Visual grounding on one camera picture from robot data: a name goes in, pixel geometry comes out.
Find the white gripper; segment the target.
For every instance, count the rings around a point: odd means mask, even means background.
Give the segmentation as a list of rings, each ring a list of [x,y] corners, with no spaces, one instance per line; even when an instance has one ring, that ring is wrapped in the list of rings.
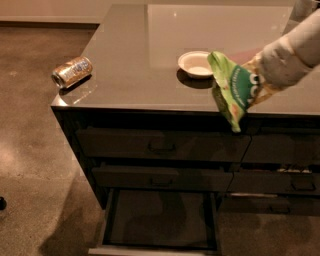
[[[249,83],[248,107],[260,104],[296,85],[315,67],[315,39],[283,36],[265,46],[260,54],[242,65],[249,72],[264,76],[263,83]]]

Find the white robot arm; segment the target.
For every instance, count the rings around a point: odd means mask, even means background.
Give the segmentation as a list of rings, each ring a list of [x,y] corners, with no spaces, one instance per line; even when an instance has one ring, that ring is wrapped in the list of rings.
[[[319,0],[296,0],[282,36],[243,65],[259,78],[251,105],[296,85],[319,64]]]

